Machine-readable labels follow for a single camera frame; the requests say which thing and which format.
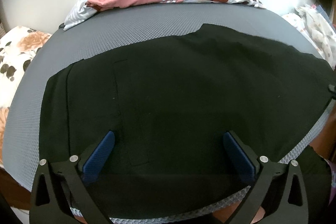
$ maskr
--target metal screw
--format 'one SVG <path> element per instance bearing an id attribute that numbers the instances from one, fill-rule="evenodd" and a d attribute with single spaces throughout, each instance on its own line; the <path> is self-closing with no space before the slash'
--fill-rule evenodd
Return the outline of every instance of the metal screw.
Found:
<path id="1" fill-rule="evenodd" d="M 78 156 L 77 155 L 73 155 L 73 156 L 70 157 L 70 161 L 71 162 L 75 162 L 77 160 L 78 160 Z"/>
<path id="2" fill-rule="evenodd" d="M 47 163 L 47 160 L 43 159 L 43 160 L 40 160 L 40 165 L 45 165 Z"/>
<path id="3" fill-rule="evenodd" d="M 261 156 L 261 157 L 260 157 L 260 160 L 261 160 L 262 162 L 268 162 L 268 158 L 267 158 L 266 156 Z"/>
<path id="4" fill-rule="evenodd" d="M 292 161 L 291 161 L 291 164 L 292 164 L 293 166 L 298 166 L 298 165 L 299 165 L 299 163 L 298 163 L 296 160 L 292 160 Z"/>

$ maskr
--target floral pillow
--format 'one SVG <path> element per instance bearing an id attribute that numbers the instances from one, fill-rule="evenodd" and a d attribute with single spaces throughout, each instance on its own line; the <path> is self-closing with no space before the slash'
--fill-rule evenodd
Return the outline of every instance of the floral pillow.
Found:
<path id="1" fill-rule="evenodd" d="M 16 89 L 32 59 L 51 34 L 18 26 L 0 39 L 0 164 L 7 115 Z"/>

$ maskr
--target orange flower print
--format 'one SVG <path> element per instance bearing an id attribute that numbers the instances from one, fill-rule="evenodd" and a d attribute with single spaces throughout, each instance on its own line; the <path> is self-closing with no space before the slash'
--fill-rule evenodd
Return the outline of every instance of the orange flower print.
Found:
<path id="1" fill-rule="evenodd" d="M 3 135 L 5 132 L 5 125 L 7 120 L 9 108 L 1 107 L 0 108 L 0 163 L 2 164 L 2 144 L 3 144 Z"/>
<path id="2" fill-rule="evenodd" d="M 20 48 L 21 52 L 30 51 L 35 48 L 42 47 L 49 37 L 50 35 L 44 32 L 31 32 L 26 37 L 22 38 L 16 46 Z"/>

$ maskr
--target black cloth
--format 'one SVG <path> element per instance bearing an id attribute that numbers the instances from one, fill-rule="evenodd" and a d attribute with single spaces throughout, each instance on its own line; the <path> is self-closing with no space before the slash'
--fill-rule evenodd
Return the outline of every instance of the black cloth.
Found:
<path id="1" fill-rule="evenodd" d="M 257 155 L 279 161 L 324 112 L 329 84 L 335 75 L 325 60 L 204 24 L 104 52 L 51 77 L 40 158 L 80 155 L 112 130 L 115 148 L 87 187 L 102 210 L 123 219 L 197 210 L 246 187 L 225 154 L 223 132 L 235 131 Z M 322 169 L 323 192 L 310 199 L 316 211 L 329 198 L 330 170 Z"/>

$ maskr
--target gray surface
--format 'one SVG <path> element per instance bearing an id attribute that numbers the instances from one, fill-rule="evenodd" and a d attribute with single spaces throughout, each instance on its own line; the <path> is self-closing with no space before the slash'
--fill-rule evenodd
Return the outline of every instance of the gray surface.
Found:
<path id="1" fill-rule="evenodd" d="M 320 133 L 322 128 L 327 122 L 328 116 L 331 113 L 333 107 L 335 104 L 335 100 L 332 100 L 330 104 L 328 105 L 325 112 L 322 114 L 322 116 L 317 120 L 317 122 L 314 124 L 313 128 L 308 132 L 308 134 L 286 155 L 284 156 L 279 162 L 283 164 L 288 164 L 290 160 L 296 159 L 302 151 L 308 146 L 308 144 Z M 250 189 L 250 186 L 240 190 L 237 193 L 234 193 L 233 195 L 217 202 L 214 204 L 211 204 L 209 206 L 206 206 L 200 210 L 174 215 L 174 216 L 168 216 L 168 217 L 161 217 L 161 218 L 155 218 L 155 219 L 119 219 L 119 218 L 111 218 L 113 223 L 122 223 L 122 224 L 143 224 L 143 223 L 150 223 L 150 224 L 161 224 L 161 223 L 170 223 L 170 222 L 176 222 L 176 221 L 182 221 L 187 220 L 203 215 L 207 215 L 210 213 L 213 213 L 221 208 L 225 208 L 226 206 L 229 206 L 235 202 L 243 200 L 246 193 Z M 83 216 L 81 212 L 78 209 L 71 208 L 71 211 L 78 216 Z"/>
<path id="2" fill-rule="evenodd" d="M 320 58 L 304 36 L 268 10 L 232 4 L 154 4 L 105 11 L 66 32 L 55 32 L 31 62 L 14 96 L 6 123 L 3 144 L 5 169 L 31 190 L 39 162 L 41 102 L 47 80 L 52 75 L 80 59 L 156 37 L 184 35 L 198 30 L 203 23 L 279 40 Z M 313 130 L 310 138 L 318 132 Z M 242 198 L 244 191 L 230 200 L 234 202 Z M 163 223 L 162 220 L 157 221 L 152 223 Z"/>

